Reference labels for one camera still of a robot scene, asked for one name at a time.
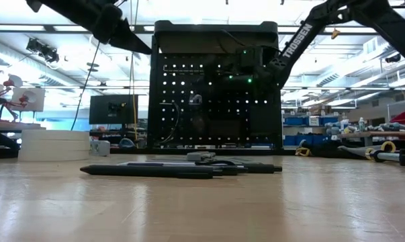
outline table surface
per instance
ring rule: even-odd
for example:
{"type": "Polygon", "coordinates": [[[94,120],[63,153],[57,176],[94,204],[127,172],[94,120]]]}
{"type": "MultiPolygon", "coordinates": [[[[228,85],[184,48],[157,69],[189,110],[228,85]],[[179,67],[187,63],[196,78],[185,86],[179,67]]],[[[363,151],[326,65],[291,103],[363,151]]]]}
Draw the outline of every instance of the table surface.
{"type": "Polygon", "coordinates": [[[33,129],[45,129],[40,124],[26,124],[22,122],[6,122],[0,121],[0,131],[7,130],[33,130],[33,129]]]}
{"type": "Polygon", "coordinates": [[[368,132],[356,132],[356,133],[348,133],[348,134],[338,134],[339,138],[362,138],[362,137],[386,137],[386,136],[397,136],[397,137],[405,137],[405,132],[400,131],[368,131],[368,132]]]}
{"type": "Polygon", "coordinates": [[[255,157],[283,173],[208,180],[79,171],[145,159],[0,160],[0,241],[405,241],[405,167],[395,163],[255,157]]]}

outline ceiling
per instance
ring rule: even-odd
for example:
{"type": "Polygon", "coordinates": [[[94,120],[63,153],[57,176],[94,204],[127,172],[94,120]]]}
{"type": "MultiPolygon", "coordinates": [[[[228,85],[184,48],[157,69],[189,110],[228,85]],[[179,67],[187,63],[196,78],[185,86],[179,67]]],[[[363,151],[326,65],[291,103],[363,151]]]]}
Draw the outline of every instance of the ceiling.
{"type": "MultiPolygon", "coordinates": [[[[299,22],[304,20],[313,6],[323,1],[311,0],[285,0],[284,5],[280,5],[280,0],[132,0],[124,2],[120,8],[124,17],[131,19],[131,24],[152,26],[156,20],[168,19],[174,24],[260,24],[263,21],[274,21],[278,25],[293,27],[299,26],[299,22]]],[[[390,1],[391,5],[399,5],[403,1],[390,1]]],[[[405,17],[405,9],[398,10],[405,17]]],[[[38,13],[34,13],[24,0],[8,0],[7,11],[4,11],[4,3],[0,1],[0,47],[9,49],[12,54],[8,56],[6,62],[13,65],[14,75],[22,76],[27,85],[51,85],[46,83],[49,76],[52,80],[60,81],[61,85],[82,85],[88,74],[87,63],[93,61],[93,55],[97,46],[96,39],[84,32],[57,32],[54,34],[43,31],[25,30],[27,26],[60,25],[63,28],[74,28],[74,23],[67,18],[57,14],[46,6],[42,6],[38,13]],[[59,63],[51,64],[50,67],[38,56],[29,55],[26,45],[29,38],[37,38],[43,44],[57,48],[60,55],[59,63]],[[34,65],[39,73],[36,78],[28,71],[27,66],[34,65]]],[[[329,35],[317,36],[311,43],[299,61],[295,64],[291,76],[286,83],[287,87],[325,87],[317,90],[285,90],[283,92],[284,104],[295,106],[296,100],[300,104],[312,101],[318,102],[326,100],[325,103],[337,99],[348,99],[353,93],[354,98],[367,95],[368,92],[347,91],[347,90],[327,90],[328,87],[385,87],[386,82],[397,81],[395,77],[405,76],[405,60],[399,63],[380,63],[379,57],[371,60],[367,55],[364,44],[377,38],[372,30],[367,28],[347,28],[348,26],[358,26],[351,22],[338,27],[343,34],[334,40],[329,35]]],[[[279,35],[280,49],[290,40],[293,32],[284,32],[279,35]]],[[[137,34],[138,37],[151,46],[151,33],[137,34]]],[[[384,41],[377,40],[378,45],[384,46],[384,41]]],[[[132,89],[106,89],[102,91],[91,90],[83,97],[83,107],[89,105],[90,95],[107,95],[113,93],[131,93],[143,95],[139,102],[141,108],[148,105],[148,80],[150,77],[150,56],[142,54],[134,56],[134,73],[131,74],[132,53],[109,45],[100,45],[95,63],[99,65],[97,72],[92,72],[89,85],[99,85],[106,83],[109,86],[134,86],[132,89]]],[[[377,50],[381,55],[392,55],[394,50],[377,50]]],[[[47,91],[52,95],[46,100],[46,109],[56,110],[64,106],[73,107],[78,103],[81,90],[47,91]],[[62,104],[56,104],[53,97],[60,96],[62,104]]]]}

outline bottle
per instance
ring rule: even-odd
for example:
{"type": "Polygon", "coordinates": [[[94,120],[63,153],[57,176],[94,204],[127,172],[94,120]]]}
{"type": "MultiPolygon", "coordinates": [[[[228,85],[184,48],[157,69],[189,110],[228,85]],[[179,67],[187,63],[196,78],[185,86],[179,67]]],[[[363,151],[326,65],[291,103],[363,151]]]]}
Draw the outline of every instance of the bottle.
{"type": "Polygon", "coordinates": [[[365,132],[365,121],[362,117],[359,119],[359,131],[365,132]]]}

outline pegboard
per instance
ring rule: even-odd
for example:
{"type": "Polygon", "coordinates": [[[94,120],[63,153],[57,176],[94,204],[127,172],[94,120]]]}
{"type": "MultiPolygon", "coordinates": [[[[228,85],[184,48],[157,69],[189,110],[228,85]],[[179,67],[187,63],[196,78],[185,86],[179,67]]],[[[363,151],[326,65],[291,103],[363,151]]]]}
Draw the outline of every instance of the pegboard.
{"type": "MultiPolygon", "coordinates": [[[[225,82],[204,80],[205,57],[204,54],[158,55],[156,81],[150,84],[149,112],[153,115],[148,121],[154,143],[274,143],[278,136],[270,125],[274,98],[255,98],[252,83],[247,83],[248,89],[228,90],[225,82]]],[[[219,59],[230,57],[217,55],[219,59]]],[[[228,84],[235,85],[233,80],[228,84]]]]}

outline computer monitor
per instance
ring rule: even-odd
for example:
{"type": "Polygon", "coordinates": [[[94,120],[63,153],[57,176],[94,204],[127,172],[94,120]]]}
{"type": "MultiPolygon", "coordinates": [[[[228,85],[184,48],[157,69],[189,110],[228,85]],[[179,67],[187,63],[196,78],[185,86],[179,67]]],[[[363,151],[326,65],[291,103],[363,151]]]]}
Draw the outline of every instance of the computer monitor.
{"type": "Polygon", "coordinates": [[[99,95],[90,99],[90,124],[133,124],[134,115],[138,119],[137,95],[99,95]]]}

